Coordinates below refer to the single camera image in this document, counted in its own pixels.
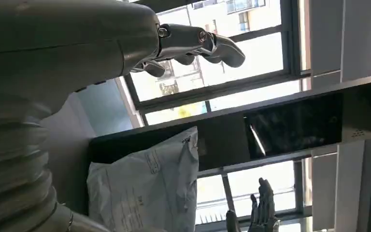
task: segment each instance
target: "package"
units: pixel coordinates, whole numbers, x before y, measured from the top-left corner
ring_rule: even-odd
[[[112,164],[91,163],[89,216],[111,231],[194,232],[197,127]]]

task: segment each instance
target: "window pane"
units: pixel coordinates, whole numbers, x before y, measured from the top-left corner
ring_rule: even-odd
[[[290,81],[214,98],[210,100],[210,105],[211,110],[216,111],[279,98],[298,92],[300,92],[299,81]]]
[[[274,191],[275,210],[295,208],[294,164],[292,161],[228,174],[235,213],[238,217],[251,215],[250,195],[259,199],[259,178],[269,181]]]
[[[228,205],[221,176],[199,178],[196,224],[225,220],[227,211]]]
[[[283,69],[280,33],[239,42],[237,45],[245,53],[245,63],[238,68],[231,68],[223,62],[212,64],[204,58],[196,58],[191,65],[182,65],[175,60],[169,64],[164,61],[162,65],[170,74],[160,78],[146,72],[132,73],[140,101]],[[175,90],[164,91],[166,86],[173,86]]]
[[[205,102],[196,102],[193,104],[182,105],[172,109],[161,110],[146,114],[146,119],[149,125],[154,125],[162,122],[168,122],[180,118],[204,114],[207,112]]]
[[[230,4],[237,8],[249,7],[242,12],[230,14],[227,11],[227,5]],[[231,0],[227,2],[206,0],[157,15],[162,24],[192,25],[224,36],[233,36],[245,31],[281,24],[278,0]],[[280,33],[239,42],[237,45],[246,56],[245,63],[239,68],[230,68],[223,62],[211,64],[204,58],[196,57],[194,63],[189,66],[181,65],[175,60],[161,63],[168,72],[161,78],[152,77],[146,72],[132,73],[140,101],[176,93],[161,90],[161,82],[169,78],[173,80],[182,78],[182,84],[177,83],[177,87],[179,92],[183,92],[283,69]]]

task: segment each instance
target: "window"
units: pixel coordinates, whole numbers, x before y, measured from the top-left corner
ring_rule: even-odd
[[[211,99],[210,105],[212,111],[217,111],[283,97],[298,92],[300,92],[299,81],[290,81]]]
[[[197,180],[196,224],[225,220],[228,211],[221,175]]]
[[[222,1],[223,0],[205,0],[205,1],[200,1],[200,2],[193,3],[192,5],[193,5],[194,10],[197,10],[197,9],[209,6],[209,5],[215,5],[215,4],[220,3]]]
[[[224,221],[231,204],[242,222],[241,231],[247,231],[246,221],[250,220],[252,210],[250,195],[254,194],[259,201],[258,179],[261,177],[271,184],[277,216],[289,212],[298,213],[297,201],[303,202],[303,199],[297,199],[296,192],[303,191],[303,188],[296,188],[298,184],[295,173],[298,170],[302,173],[301,164],[305,160],[298,160],[296,163],[284,161],[254,168],[246,166],[246,169],[235,172],[232,171],[232,166],[225,167],[227,173],[198,178],[196,225]],[[232,199],[232,203],[227,202],[227,199]],[[280,231],[300,232],[301,230],[297,230],[300,224],[309,222],[306,218],[282,221],[284,229],[281,230],[281,227]]]
[[[238,14],[238,17],[240,18],[240,30],[241,31],[249,31],[247,12]]]
[[[182,105],[172,109],[151,112],[145,115],[147,123],[154,125],[162,122],[173,121],[180,118],[204,114],[207,108],[204,102]]]
[[[237,217],[251,215],[250,195],[259,199],[260,177],[272,186],[275,211],[295,208],[294,166],[292,161],[287,161],[228,174]]]
[[[166,73],[160,78],[146,72],[125,76],[133,104],[145,125],[301,91],[300,83],[294,81],[306,77],[300,74],[300,26],[291,20],[293,5],[287,1],[205,0],[182,5],[182,1],[171,0],[169,4],[142,4],[150,4],[161,24],[201,27],[230,37],[246,56],[239,68],[196,57],[188,66],[175,60],[161,62]],[[271,86],[271,81],[287,82]]]

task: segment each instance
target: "window frame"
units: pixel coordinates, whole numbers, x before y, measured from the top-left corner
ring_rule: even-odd
[[[268,158],[263,160],[254,160],[248,163],[242,163],[237,165],[232,165],[224,168],[218,168],[214,170],[206,170],[203,172],[199,172],[198,178],[209,177],[213,175],[221,175],[223,180],[223,187],[224,192],[226,195],[226,200],[228,204],[228,208],[235,210],[234,208],[234,201],[232,198],[231,187],[229,184],[228,173],[248,170],[252,168],[257,168],[261,166],[266,166],[270,164],[285,162],[285,161],[293,161],[294,162],[294,191],[295,191],[295,208],[278,211],[276,212],[275,216],[282,221],[281,224],[284,224],[283,221],[285,220],[300,220],[302,218],[307,218],[312,216],[312,206],[304,206],[304,198],[303,198],[303,160],[306,158],[311,158],[312,155],[310,152],[296,152],[287,154],[286,156],[282,157],[275,157],[275,158]],[[247,227],[250,225],[251,217],[243,216],[238,217],[238,224],[240,228]],[[217,221],[217,222],[209,222],[209,223],[202,223],[197,224],[195,231],[203,232],[203,231],[226,231],[225,221]]]
[[[199,1],[200,0],[139,0],[136,1],[136,4],[146,5],[156,13],[161,13],[163,11],[169,11]],[[308,72],[301,73],[299,0],[280,0],[280,6],[280,25],[245,32],[231,36],[230,38],[237,43],[280,32],[283,55],[282,70],[225,82],[218,85],[192,89],[146,101],[139,100],[136,87],[129,73],[124,76],[124,79],[127,83],[133,105],[135,109],[139,111],[144,124],[146,126],[148,125],[145,117],[145,114],[147,113],[201,101],[206,103],[207,112],[211,112],[209,103],[210,99],[308,77],[310,75]]]

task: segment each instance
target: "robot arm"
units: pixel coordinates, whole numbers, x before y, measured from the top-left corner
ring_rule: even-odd
[[[229,39],[159,25],[149,8],[116,0],[0,0],[0,232],[106,232],[56,201],[40,121],[88,85],[201,55],[244,61]]]

